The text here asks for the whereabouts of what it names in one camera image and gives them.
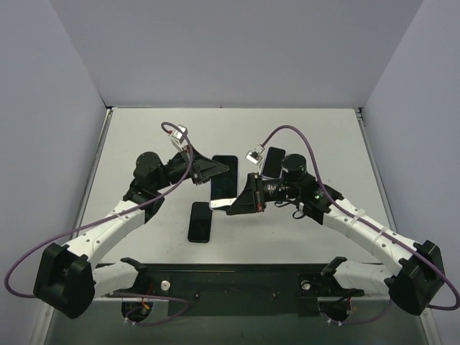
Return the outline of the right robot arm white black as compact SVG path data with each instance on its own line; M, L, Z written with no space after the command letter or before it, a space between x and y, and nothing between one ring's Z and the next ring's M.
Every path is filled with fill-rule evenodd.
M377 264L333 259L321 273L321 285L327 293L361 290L389 295L405 312L419 316L443 285L440 275L444 267L437 245L431 241L420 244L381 224L373 225L371 218L342 194L329 186L321 188L307 172L302 155L283 158L278 179L248 174L243 192L226 213L261 213L269 202L294 205L302 216L336 230L378 259Z

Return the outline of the large phone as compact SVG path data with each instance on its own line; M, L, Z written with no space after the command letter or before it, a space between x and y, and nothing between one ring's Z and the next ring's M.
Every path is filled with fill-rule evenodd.
M234 155L214 155L213 160L229 169L211 178L209 207L213 211L225 211L238 196L239 161Z

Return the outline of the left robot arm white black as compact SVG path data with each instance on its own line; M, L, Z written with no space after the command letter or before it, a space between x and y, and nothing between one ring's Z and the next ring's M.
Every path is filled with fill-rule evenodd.
M42 253L35 297L70 319L81 316L93 300L119 290L138 296L149 285L147 267L126 257L101 266L104 256L133 230L153 218L164 202L160 191L186 179L196 185L228 171L228 166L186 147L167 163L154 152L138 156L134 179L125 196L105 218L63 245Z

